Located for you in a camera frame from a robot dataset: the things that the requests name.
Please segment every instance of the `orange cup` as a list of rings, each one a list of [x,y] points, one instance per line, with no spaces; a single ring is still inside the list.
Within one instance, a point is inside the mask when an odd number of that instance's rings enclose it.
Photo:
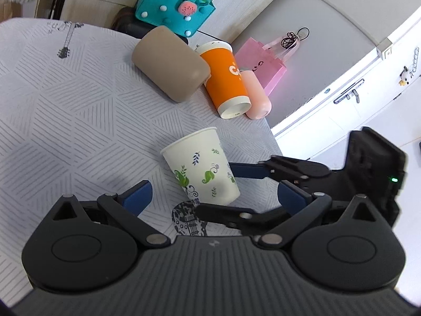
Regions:
[[[231,45],[214,41],[199,46],[196,52],[211,68],[205,87],[221,118],[231,119],[247,112],[251,103]]]

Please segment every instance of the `gray fabric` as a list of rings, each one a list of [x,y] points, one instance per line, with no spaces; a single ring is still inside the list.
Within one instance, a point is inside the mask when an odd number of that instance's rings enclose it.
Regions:
[[[264,119],[223,120],[204,90],[184,103],[170,100],[131,63],[137,42],[62,21],[0,24],[0,298],[8,304],[31,289],[22,248],[62,194],[95,200],[148,179],[154,197],[140,218],[174,239],[171,212],[187,198],[163,147],[216,126],[230,161],[280,154]],[[241,196],[232,205],[279,205],[276,183],[237,181]],[[207,233],[238,231],[209,224]]]

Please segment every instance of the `white paper cup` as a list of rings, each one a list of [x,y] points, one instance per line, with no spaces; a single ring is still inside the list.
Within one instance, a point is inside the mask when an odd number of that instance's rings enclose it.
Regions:
[[[193,204],[226,206],[239,197],[216,127],[191,133],[165,147],[161,154]]]

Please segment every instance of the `pink bottle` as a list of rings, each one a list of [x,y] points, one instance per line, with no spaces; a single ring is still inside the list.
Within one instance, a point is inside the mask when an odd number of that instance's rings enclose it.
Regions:
[[[272,103],[266,96],[254,72],[251,70],[241,71],[241,80],[251,102],[251,108],[246,112],[246,115],[252,120],[261,119],[268,115],[272,109]]]

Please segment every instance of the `teal felt bag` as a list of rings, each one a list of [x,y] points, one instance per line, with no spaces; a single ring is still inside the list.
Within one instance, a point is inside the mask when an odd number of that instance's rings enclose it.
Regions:
[[[191,37],[215,10],[212,0],[138,0],[135,16],[155,26]]]

